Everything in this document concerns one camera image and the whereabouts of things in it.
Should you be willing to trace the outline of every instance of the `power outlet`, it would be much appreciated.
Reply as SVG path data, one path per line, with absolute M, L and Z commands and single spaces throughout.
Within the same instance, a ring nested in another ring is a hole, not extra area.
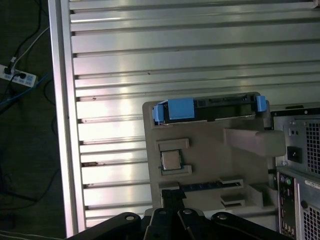
M 6 66 L 0 65 L 0 79 L 10 81 L 13 75 L 5 74 L 5 68 Z M 14 79 L 12 80 L 13 83 L 25 85 L 30 88 L 32 88 L 36 84 L 36 81 L 37 81 L 36 75 L 27 73 L 25 71 L 15 70 L 15 74 L 19 74 L 19 73 L 25 74 L 25 78 L 20 78 L 19 76 L 15 76 Z

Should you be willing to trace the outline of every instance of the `blue drive bracket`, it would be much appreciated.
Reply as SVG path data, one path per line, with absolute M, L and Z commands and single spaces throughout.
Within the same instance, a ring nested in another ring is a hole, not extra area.
M 256 96 L 255 100 L 257 112 L 264 112 L 267 110 L 267 100 L 265 96 Z
M 152 118 L 155 122 L 163 122 L 165 120 L 164 106 L 162 104 L 155 105 L 152 109 Z
M 192 97 L 168 99 L 168 111 L 170 120 L 192 119 L 195 117 L 194 99 Z

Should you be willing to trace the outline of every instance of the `silver roller shutter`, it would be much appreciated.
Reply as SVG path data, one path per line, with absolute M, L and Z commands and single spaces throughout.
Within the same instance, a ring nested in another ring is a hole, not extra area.
M 68 236 L 152 205 L 142 104 L 320 100 L 320 12 L 294 0 L 49 1 Z

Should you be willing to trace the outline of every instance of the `black cable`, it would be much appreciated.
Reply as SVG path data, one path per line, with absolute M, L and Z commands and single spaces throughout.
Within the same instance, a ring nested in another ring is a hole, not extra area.
M 4 174 L 2 166 L 1 166 L 1 162 L 0 162 L 0 181 L 1 181 L 0 182 L 0 194 L 2 194 L 2 193 L 7 192 L 7 190 L 10 188 L 9 186 L 12 183 L 12 179 L 11 179 L 11 177 L 8 176 L 8 174 Z M 8 203 L 5 203 L 5 197 L 3 198 L 3 200 L 4 200 L 4 203 L 2 202 L 1 205 L 10 205 L 13 203 L 14 197 L 12 196 L 10 202 L 8 202 Z
M 42 12 L 42 0 L 39 0 L 39 10 L 38 10 L 38 23 L 37 23 L 37 27 L 36 27 L 35 31 L 34 31 L 32 34 L 30 34 L 28 37 L 26 37 L 26 38 L 20 43 L 20 45 L 16 48 L 13 57 L 17 58 L 17 57 L 18 57 L 18 54 L 19 54 L 19 52 L 20 52 L 21 47 L 22 47 L 29 39 L 31 39 L 34 35 L 36 35 L 37 32 L 39 32 L 40 27 L 41 27 L 41 15 L 42 15 L 41 12 Z M 10 70 L 11 70 L 11 67 L 12 67 L 12 63 L 13 63 L 13 62 L 10 61 L 9 64 L 8 64 L 8 69 L 10 69 Z
M 55 135 L 56 137 L 58 137 L 58 134 L 55 130 L 55 123 L 57 122 L 57 115 L 55 115 L 51 121 L 51 131 L 53 133 L 53 135 Z
M 13 105 L 15 105 L 18 102 L 18 98 L 10 101 L 4 108 L 0 109 L 0 115 L 9 110 Z
M 20 206 L 20 207 L 11 207 L 11 208 L 0 208 L 0 211 L 4 211 L 4 210 L 19 210 L 19 209 L 25 209 L 25 208 L 29 208 L 32 207 L 34 205 L 36 205 L 38 202 L 40 202 L 45 195 L 48 193 L 50 187 L 52 186 L 52 183 L 54 182 L 54 179 L 56 177 L 56 175 L 60 172 L 60 168 L 55 170 L 55 172 L 53 173 L 50 182 L 48 184 L 48 186 L 46 187 L 45 191 L 43 192 L 43 194 L 33 203 L 29 204 L 29 205 L 25 205 L 25 206 Z
M 50 104 L 52 104 L 53 106 L 55 106 L 56 104 L 55 104 L 52 100 L 50 100 L 50 98 L 47 96 L 47 87 L 49 86 L 49 83 L 51 83 L 51 82 L 52 82 L 52 80 L 47 81 L 46 84 L 44 85 L 44 87 L 43 87 L 43 95 L 44 95 L 45 99 L 46 99 Z
M 37 0 L 33 0 L 39 7 L 40 7 L 40 3 Z M 45 9 L 43 7 L 41 7 L 42 12 L 44 13 L 44 15 L 46 15 L 47 18 L 49 18 L 48 13 L 45 11 Z
M 1 99 L 1 101 L 0 101 L 0 103 L 2 103 L 2 102 L 5 100 L 6 94 L 7 94 L 8 90 L 9 90 L 9 88 L 10 88 L 10 85 L 11 85 L 12 81 L 14 80 L 14 78 L 17 77 L 17 76 L 20 76 L 20 73 L 16 73 L 15 75 L 13 75 L 13 76 L 11 77 L 10 82 L 9 82 L 8 85 L 6 86 L 6 89 L 5 89 L 4 93 L 3 93 L 3 97 L 2 97 L 2 99 Z
M 9 176 L 9 174 L 5 174 L 3 180 L 4 180 L 4 184 L 5 184 L 5 186 L 6 186 L 6 189 L 11 189 L 11 192 L 14 192 L 14 190 L 13 190 L 13 188 L 12 188 L 12 186 L 11 186 L 11 185 L 12 185 L 12 179 L 11 179 L 11 177 Z M 14 196 L 11 196 L 10 202 L 5 203 L 5 205 L 11 205 L 11 204 L 13 204 L 13 203 L 14 203 L 14 200 L 15 200 L 15 197 L 14 197 Z

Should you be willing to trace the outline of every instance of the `horizontal metal slat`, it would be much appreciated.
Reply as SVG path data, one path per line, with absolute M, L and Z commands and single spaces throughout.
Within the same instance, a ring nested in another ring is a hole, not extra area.
M 144 121 L 114 121 L 78 125 L 79 140 L 135 138 L 145 135 Z
M 72 36 L 73 53 L 318 40 L 318 23 L 160 30 Z
M 289 104 L 304 104 L 304 103 L 315 103 L 319 102 L 319 89 L 320 83 L 313 83 L 310 85 L 301 84 L 298 85 L 278 85 L 276 82 L 274 85 L 264 86 L 239 86 L 235 88 L 221 88 L 219 91 L 216 89 L 208 89 L 202 93 L 190 93 L 190 92 L 176 92 L 168 94 L 167 92 L 160 92 L 159 95 L 155 96 L 144 96 L 131 98 L 130 103 L 126 102 L 126 99 L 112 99 L 112 100 L 96 100 L 83 102 L 84 105 L 80 105 L 78 112 L 81 112 L 81 116 L 84 118 L 94 117 L 108 117 L 108 116 L 119 116 L 122 114 L 121 107 L 124 105 L 123 101 L 127 104 L 128 108 L 134 106 L 133 112 L 127 112 L 128 114 L 139 114 L 142 116 L 142 105 L 145 102 L 161 101 L 163 99 L 183 98 L 183 97 L 207 97 L 222 94 L 235 94 L 245 92 L 259 92 L 265 95 L 267 100 L 272 105 L 289 105 Z M 86 115 L 86 109 L 97 107 L 94 114 L 88 113 Z
M 147 160 L 146 150 L 133 150 L 133 151 L 121 151 L 121 152 L 103 152 L 94 154 L 82 154 L 82 163 L 92 163 L 92 162 L 104 162 L 108 163 L 118 163 L 118 162 L 134 162 L 137 160 Z
M 87 188 L 83 190 L 83 197 L 85 206 L 104 205 L 105 208 L 152 202 L 150 184 Z
M 172 70 L 318 61 L 319 44 L 239 47 L 74 58 L 74 74 Z
M 226 4 L 233 3 L 233 0 L 91 0 L 91 1 L 70 1 L 70 10 L 80 10 L 80 9 L 103 9 L 103 8 L 121 8 L 121 7 L 146 7 L 146 6 L 170 6 L 170 5 L 190 5 L 193 6 L 201 4 Z
M 156 27 L 168 28 L 173 26 L 211 26 L 225 27 L 225 25 L 239 25 L 247 23 L 274 23 L 275 21 L 286 23 L 288 21 L 317 21 L 319 18 L 317 11 L 293 11 L 293 12 L 268 12 L 268 13 L 250 13 L 250 14 L 231 14 L 231 15 L 204 15 L 194 17 L 175 17 L 161 19 L 135 19 L 122 21 L 103 21 L 103 22 L 83 22 L 72 23 L 71 31 L 98 31 L 98 30 L 120 30 L 134 28 L 149 28 L 155 30 Z
M 87 144 L 80 146 L 80 153 L 101 153 L 101 152 L 112 152 L 112 151 L 130 151 L 130 150 L 144 150 L 146 149 L 146 142 L 141 141 L 130 141 L 130 142 L 110 142 L 110 143 L 97 143 Z
M 80 14 L 71 14 L 71 23 L 89 23 L 89 22 L 117 22 L 141 19 L 167 19 L 176 18 L 177 16 L 190 18 L 201 15 L 225 15 L 225 14 L 249 14 L 249 13 L 266 13 L 266 12 L 289 12 L 301 11 L 312 8 L 311 2 L 295 3 L 264 3 L 264 4 L 245 4 L 245 5 L 228 5 L 228 6 L 211 6 L 205 7 L 181 7 L 181 8 L 154 8 L 154 9 L 134 9 L 118 11 L 92 11 L 81 12 Z
M 82 168 L 83 184 L 137 184 L 138 182 L 149 182 L 147 162 Z
M 290 63 L 290 64 L 271 64 L 260 67 L 244 68 L 242 66 L 232 69 L 179 71 L 178 73 L 144 72 L 140 75 L 121 75 L 121 76 L 99 76 L 93 78 L 80 78 L 75 80 L 75 87 L 113 87 L 123 85 L 187 82 L 200 80 L 218 79 L 237 79 L 251 77 L 267 77 L 279 75 L 296 75 L 319 73 L 320 63 Z
M 87 228 L 93 227 L 116 215 L 127 213 L 127 212 L 138 214 L 142 218 L 145 211 L 151 208 L 152 208 L 152 205 L 131 206 L 131 207 L 123 207 L 123 208 L 102 209 L 102 210 L 87 210 L 85 211 L 86 227 Z
M 106 88 L 89 88 L 76 90 L 77 97 L 101 96 L 101 95 L 121 95 L 121 94 L 139 94 L 165 91 L 184 91 L 190 89 L 218 89 L 230 87 L 246 86 L 264 86 L 272 84 L 295 84 L 319 82 L 320 74 L 311 75 L 294 75 L 294 76 L 268 76 L 268 77 L 251 77 L 236 79 L 219 79 L 219 80 L 198 80 L 198 81 L 180 81 L 180 82 L 163 82 L 134 86 L 119 86 Z

